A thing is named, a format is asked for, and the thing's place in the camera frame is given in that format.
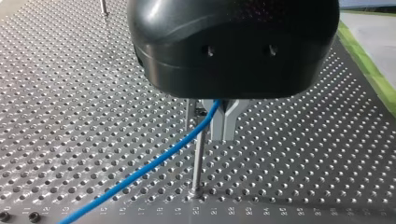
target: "hole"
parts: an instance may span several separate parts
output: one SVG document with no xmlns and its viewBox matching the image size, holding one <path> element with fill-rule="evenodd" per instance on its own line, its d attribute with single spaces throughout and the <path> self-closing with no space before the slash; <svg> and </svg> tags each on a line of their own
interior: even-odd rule
<svg viewBox="0 0 396 224">
<path fill-rule="evenodd" d="M 267 45 L 263 47 L 262 54 L 264 54 L 265 57 L 275 57 L 277 55 L 277 46 Z"/>
<path fill-rule="evenodd" d="M 207 57 L 211 58 L 215 55 L 215 50 L 213 49 L 212 46 L 205 45 L 202 47 L 202 53 Z"/>
</svg>

